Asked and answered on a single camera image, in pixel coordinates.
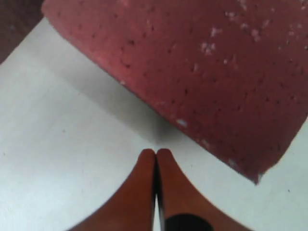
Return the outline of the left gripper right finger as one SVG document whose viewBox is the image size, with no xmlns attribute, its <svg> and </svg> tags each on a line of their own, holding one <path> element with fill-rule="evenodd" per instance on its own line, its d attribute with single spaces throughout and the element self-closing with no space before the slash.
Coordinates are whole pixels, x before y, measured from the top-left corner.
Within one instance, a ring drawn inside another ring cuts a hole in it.
<svg viewBox="0 0 308 231">
<path fill-rule="evenodd" d="M 160 149 L 156 154 L 156 180 L 162 231 L 248 230 L 202 196 L 169 149 Z"/>
</svg>

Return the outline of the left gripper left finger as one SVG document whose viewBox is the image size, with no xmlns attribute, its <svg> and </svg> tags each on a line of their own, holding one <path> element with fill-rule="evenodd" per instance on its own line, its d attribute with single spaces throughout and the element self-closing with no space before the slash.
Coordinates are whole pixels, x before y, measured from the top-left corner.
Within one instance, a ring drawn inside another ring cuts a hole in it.
<svg viewBox="0 0 308 231">
<path fill-rule="evenodd" d="M 151 231 L 155 210 L 155 164 L 152 149 L 140 153 L 119 189 L 71 231 Z"/>
</svg>

